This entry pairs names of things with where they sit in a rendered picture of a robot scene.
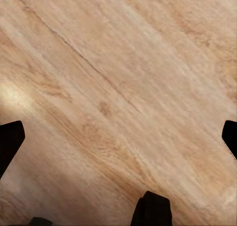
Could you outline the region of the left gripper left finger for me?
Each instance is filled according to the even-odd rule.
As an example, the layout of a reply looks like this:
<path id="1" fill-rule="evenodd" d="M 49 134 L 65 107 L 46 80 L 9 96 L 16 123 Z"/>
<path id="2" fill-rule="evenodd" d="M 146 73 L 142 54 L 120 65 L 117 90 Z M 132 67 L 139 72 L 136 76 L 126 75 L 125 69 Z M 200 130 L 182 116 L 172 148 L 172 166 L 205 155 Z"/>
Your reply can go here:
<path id="1" fill-rule="evenodd" d="M 25 140 L 20 120 L 0 126 L 0 179 Z"/>

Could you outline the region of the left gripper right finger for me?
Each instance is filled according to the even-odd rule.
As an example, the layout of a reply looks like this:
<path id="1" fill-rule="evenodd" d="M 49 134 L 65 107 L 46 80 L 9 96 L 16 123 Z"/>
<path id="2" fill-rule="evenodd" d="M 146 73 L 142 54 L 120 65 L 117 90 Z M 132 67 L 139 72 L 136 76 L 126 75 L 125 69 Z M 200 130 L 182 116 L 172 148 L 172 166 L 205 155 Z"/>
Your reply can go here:
<path id="1" fill-rule="evenodd" d="M 237 122 L 229 120 L 225 122 L 222 138 L 237 159 Z"/>

